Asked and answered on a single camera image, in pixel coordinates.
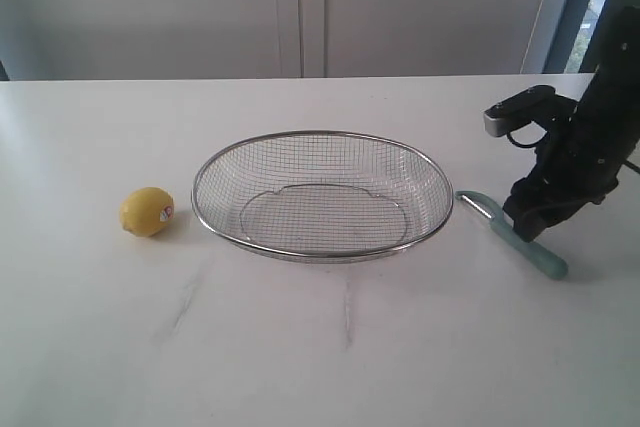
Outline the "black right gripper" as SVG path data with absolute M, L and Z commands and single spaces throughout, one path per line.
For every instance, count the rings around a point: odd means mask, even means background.
M 583 98 L 548 142 L 536 149 L 536 167 L 515 182 L 503 204 L 523 241 L 601 203 L 618 185 L 625 162 L 625 103 Z

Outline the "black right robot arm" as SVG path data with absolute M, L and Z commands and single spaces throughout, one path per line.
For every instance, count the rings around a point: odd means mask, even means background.
M 585 204 L 600 204 L 618 186 L 618 173 L 639 141 L 639 10 L 624 8 L 612 22 L 600 61 L 582 97 L 536 85 L 484 113 L 486 131 L 511 137 L 530 123 L 545 134 L 530 147 L 531 172 L 503 205 L 525 242 L 568 220 Z

